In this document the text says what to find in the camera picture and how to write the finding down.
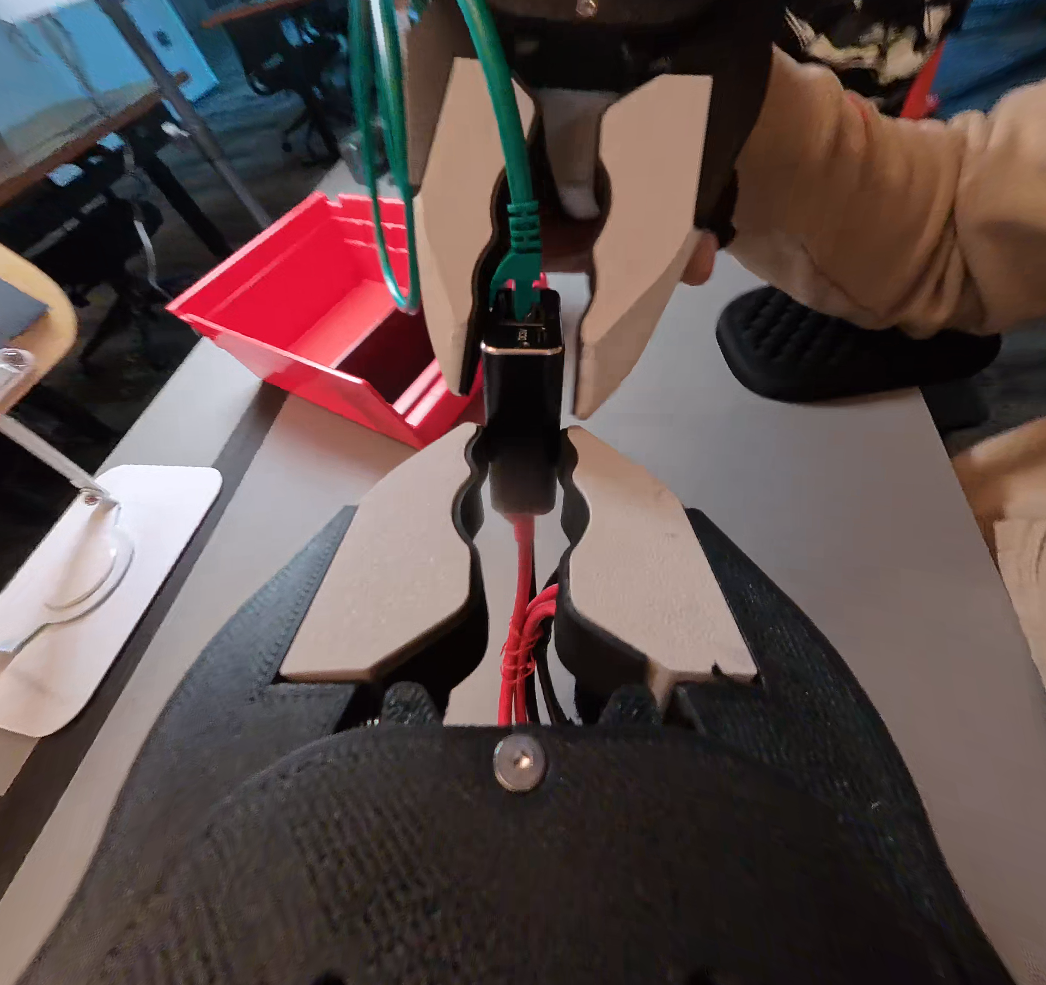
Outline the black office chair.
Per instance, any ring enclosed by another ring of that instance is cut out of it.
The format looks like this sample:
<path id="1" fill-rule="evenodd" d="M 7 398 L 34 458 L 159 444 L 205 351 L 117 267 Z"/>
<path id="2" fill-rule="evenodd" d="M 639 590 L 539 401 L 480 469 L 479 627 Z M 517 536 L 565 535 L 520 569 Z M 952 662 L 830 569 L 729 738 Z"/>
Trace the black office chair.
<path id="1" fill-rule="evenodd" d="M 249 89 L 263 98 L 289 93 L 301 111 L 281 130 L 281 148 L 293 148 L 292 137 L 303 133 L 306 164 L 329 167 L 341 159 L 342 150 L 333 123 L 351 122 L 342 95 L 333 86 L 331 67 L 340 53 L 329 35 L 301 35 L 298 42 L 285 33 L 273 17 L 256 16 L 226 31 L 232 41 Z"/>

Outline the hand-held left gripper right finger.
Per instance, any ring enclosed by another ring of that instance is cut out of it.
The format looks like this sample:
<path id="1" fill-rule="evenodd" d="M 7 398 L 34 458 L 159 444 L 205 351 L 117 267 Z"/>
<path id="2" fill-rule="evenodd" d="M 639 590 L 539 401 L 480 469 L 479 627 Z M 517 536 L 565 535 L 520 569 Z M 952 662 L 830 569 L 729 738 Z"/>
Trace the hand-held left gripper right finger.
<path id="1" fill-rule="evenodd" d="M 678 497 L 588 429 L 562 444 L 555 643 L 579 689 L 639 686 L 663 710 L 679 685 L 751 683 L 753 654 Z"/>

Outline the person's right forearm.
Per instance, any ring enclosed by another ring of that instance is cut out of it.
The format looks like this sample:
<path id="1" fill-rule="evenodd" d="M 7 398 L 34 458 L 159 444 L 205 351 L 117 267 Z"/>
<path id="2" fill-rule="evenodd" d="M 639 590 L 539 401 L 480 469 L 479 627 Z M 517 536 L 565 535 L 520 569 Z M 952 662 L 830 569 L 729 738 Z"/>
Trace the person's right forearm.
<path id="1" fill-rule="evenodd" d="M 829 69 L 773 50 L 740 152 L 749 272 L 810 310 L 913 338 L 1045 315 L 1045 83 L 988 113 L 887 117 Z"/>

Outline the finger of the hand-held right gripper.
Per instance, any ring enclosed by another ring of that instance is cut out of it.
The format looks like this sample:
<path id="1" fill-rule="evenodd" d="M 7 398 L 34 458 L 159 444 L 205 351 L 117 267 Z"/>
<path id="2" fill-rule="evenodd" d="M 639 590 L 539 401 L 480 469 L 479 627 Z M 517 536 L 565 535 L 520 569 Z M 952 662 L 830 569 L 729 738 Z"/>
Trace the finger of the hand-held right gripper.
<path id="1" fill-rule="evenodd" d="M 602 115 L 610 198 L 592 250 L 573 414 L 590 418 L 646 350 L 699 231 L 695 216 L 713 78 L 660 75 Z"/>
<path id="2" fill-rule="evenodd" d="M 444 84 L 411 85 L 411 181 L 422 305 L 449 390 L 473 387 L 480 266 L 496 236 L 501 134 L 481 63 L 454 58 Z"/>

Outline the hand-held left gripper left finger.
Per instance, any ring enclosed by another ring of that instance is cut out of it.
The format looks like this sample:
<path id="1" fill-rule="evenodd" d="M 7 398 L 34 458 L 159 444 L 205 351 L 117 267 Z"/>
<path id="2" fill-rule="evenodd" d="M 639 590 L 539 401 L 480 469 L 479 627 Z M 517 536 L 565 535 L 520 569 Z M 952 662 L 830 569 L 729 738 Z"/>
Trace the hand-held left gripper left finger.
<path id="1" fill-rule="evenodd" d="M 481 427 L 460 423 L 389 471 L 356 507 L 281 663 L 296 684 L 419 684 L 441 714 L 488 649 L 475 539 Z"/>

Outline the red plastic bin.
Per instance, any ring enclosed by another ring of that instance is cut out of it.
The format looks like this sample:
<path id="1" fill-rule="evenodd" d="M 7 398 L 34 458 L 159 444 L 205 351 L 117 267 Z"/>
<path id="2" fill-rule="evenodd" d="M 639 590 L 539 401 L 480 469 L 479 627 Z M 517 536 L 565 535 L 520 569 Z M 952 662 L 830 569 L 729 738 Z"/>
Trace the red plastic bin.
<path id="1" fill-rule="evenodd" d="M 366 196 L 313 193 L 168 305 L 289 394 L 420 449 L 481 413 L 453 394 L 420 314 L 388 293 Z"/>

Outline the black ethernet adapter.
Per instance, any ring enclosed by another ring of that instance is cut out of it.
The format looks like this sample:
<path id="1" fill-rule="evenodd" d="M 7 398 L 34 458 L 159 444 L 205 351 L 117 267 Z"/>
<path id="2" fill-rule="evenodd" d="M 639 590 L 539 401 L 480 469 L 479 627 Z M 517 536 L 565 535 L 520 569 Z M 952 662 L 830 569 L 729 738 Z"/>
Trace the black ethernet adapter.
<path id="1" fill-rule="evenodd" d="M 498 294 L 480 342 L 485 430 L 494 509 L 508 520 L 549 513 L 556 502 L 565 372 L 560 296 L 540 281 L 535 305 L 515 313 Z"/>

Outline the person's right hand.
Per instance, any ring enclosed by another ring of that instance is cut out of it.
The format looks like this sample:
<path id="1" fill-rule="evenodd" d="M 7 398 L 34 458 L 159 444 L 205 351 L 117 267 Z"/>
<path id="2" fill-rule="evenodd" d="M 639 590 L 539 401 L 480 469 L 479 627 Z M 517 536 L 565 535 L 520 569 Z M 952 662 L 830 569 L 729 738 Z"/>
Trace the person's right hand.
<path id="1" fill-rule="evenodd" d="M 698 232 L 692 252 L 680 273 L 679 281 L 688 287 L 706 284 L 713 275 L 719 250 L 720 242 L 713 232 Z"/>

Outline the white tablet stand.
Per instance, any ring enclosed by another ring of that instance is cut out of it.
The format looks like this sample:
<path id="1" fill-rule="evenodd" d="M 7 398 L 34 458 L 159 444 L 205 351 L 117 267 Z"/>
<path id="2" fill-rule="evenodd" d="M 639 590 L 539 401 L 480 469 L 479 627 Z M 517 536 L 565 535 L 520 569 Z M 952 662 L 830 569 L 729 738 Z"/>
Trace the white tablet stand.
<path id="1" fill-rule="evenodd" d="M 45 312 L 2 346 L 2 438 L 75 490 L 1 595 L 1 730 L 41 739 L 79 716 L 210 509 L 214 467 L 130 464 L 96 477 L 25 427 L 12 407 L 75 342 L 65 293 L 1 248 L 2 281 Z"/>

